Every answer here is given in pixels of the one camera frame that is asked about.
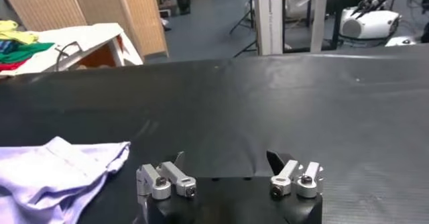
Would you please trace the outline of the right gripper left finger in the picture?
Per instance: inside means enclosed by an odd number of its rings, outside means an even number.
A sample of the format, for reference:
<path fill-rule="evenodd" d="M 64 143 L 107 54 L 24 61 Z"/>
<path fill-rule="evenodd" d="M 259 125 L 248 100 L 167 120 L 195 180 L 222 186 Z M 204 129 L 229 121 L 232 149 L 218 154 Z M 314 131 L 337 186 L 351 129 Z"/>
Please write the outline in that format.
<path fill-rule="evenodd" d="M 157 167 L 142 164 L 136 170 L 137 199 L 166 200 L 171 197 L 172 189 L 180 197 L 192 199 L 196 195 L 196 179 L 182 171 L 185 152 L 178 152 L 173 161 L 165 161 Z"/>

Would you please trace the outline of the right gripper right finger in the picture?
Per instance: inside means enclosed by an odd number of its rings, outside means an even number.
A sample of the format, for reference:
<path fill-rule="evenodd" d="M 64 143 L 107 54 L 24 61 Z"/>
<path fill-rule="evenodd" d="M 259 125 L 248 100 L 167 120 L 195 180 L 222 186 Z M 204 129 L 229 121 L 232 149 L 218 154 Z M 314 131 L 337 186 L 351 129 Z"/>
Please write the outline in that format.
<path fill-rule="evenodd" d="M 323 194 L 324 168 L 318 162 L 309 162 L 304 167 L 290 154 L 266 151 L 266 158 L 272 169 L 270 195 L 280 199 L 295 192 L 305 199 L 313 199 Z"/>

